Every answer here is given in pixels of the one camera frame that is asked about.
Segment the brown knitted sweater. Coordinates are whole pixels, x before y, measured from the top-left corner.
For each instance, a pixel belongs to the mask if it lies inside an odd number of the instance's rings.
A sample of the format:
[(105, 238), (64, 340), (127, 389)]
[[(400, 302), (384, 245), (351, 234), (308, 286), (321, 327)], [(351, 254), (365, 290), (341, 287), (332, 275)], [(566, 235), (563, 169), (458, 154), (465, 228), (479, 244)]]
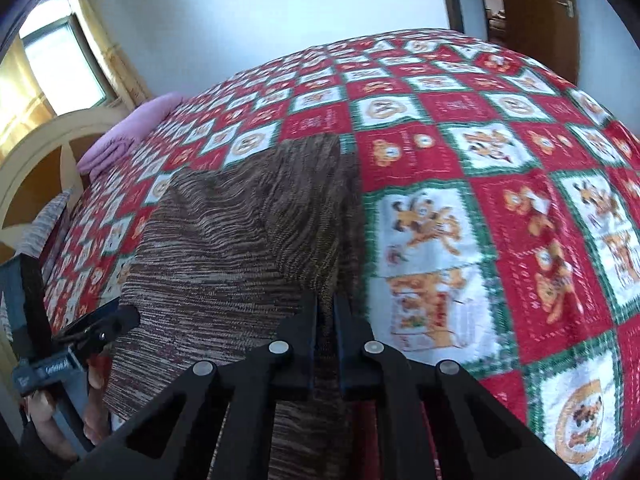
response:
[(141, 322), (115, 342), (107, 407), (129, 418), (191, 364), (239, 361), (313, 292), (314, 393), (278, 405), (269, 474), (338, 478), (348, 422), (332, 304), (358, 294), (362, 259), (358, 159), (335, 134), (286, 140), (221, 170), (178, 171), (120, 292)]

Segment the grey striped pillow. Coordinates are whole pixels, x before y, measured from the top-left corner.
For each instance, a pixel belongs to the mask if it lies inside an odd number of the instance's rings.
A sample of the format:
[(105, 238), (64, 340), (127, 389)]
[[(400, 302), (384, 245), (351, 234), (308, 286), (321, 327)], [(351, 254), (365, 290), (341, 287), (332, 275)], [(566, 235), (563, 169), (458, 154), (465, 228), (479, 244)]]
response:
[(26, 229), (18, 243), (16, 248), (18, 254), (28, 255), (34, 258), (41, 256), (55, 226), (66, 211), (70, 194), (72, 194), (72, 190), (68, 188), (55, 196), (55, 198), (52, 198), (52, 200), (40, 210), (40, 213), (36, 215), (35, 220)]

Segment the cream wooden headboard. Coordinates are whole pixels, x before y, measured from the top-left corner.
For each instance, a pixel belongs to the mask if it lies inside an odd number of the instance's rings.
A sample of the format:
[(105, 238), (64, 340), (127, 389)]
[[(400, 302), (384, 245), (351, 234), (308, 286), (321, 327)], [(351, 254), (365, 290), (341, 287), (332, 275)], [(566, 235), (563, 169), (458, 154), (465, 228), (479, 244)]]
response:
[(1, 260), (13, 257), (24, 231), (68, 188), (74, 206), (84, 182), (77, 162), (128, 115), (122, 104), (76, 110), (32, 130), (1, 163)]

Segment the folded pink blanket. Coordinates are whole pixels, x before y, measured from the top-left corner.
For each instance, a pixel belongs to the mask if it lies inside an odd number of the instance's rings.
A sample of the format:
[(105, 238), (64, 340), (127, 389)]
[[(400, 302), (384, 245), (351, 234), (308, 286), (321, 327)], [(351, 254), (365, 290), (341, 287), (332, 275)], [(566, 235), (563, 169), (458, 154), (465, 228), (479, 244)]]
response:
[(78, 172), (93, 181), (139, 145), (182, 102), (183, 96), (172, 92), (137, 107), (91, 145), (77, 163)]

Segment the red checkered cartoon bedspread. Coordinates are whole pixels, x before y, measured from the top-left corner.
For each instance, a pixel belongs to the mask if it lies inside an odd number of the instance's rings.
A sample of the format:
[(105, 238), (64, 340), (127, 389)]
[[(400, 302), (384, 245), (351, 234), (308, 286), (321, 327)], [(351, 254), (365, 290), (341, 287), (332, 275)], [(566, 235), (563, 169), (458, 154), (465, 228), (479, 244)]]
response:
[(461, 363), (580, 478), (639, 433), (639, 140), (534, 58), (447, 29), (313, 46), (187, 100), (89, 186), (44, 303), (117, 297), (171, 177), (333, 133), (360, 160), (374, 336)]

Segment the yellow curtain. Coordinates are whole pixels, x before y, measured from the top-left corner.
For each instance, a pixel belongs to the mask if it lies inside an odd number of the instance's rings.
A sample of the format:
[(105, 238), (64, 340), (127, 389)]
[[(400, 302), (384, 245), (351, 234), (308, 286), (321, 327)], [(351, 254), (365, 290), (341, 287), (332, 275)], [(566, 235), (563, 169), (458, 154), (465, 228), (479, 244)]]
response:
[(94, 0), (67, 1), (102, 73), (126, 109), (134, 110), (152, 99), (152, 92), (125, 51), (106, 31)]

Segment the brown wooden door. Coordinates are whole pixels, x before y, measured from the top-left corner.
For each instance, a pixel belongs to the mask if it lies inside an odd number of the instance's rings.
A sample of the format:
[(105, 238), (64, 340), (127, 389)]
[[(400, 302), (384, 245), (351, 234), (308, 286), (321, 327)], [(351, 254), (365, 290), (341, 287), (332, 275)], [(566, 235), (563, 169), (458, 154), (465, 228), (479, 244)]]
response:
[(569, 18), (562, 0), (503, 0), (506, 45), (576, 82), (579, 68), (578, 14)]

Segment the window with frame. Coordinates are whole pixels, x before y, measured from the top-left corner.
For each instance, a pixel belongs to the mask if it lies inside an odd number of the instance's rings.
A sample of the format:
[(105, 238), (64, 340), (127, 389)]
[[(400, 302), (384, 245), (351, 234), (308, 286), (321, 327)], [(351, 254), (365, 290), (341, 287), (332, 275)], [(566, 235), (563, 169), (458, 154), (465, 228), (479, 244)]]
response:
[(116, 100), (74, 14), (35, 22), (28, 18), (20, 37), (30, 68), (55, 114)]

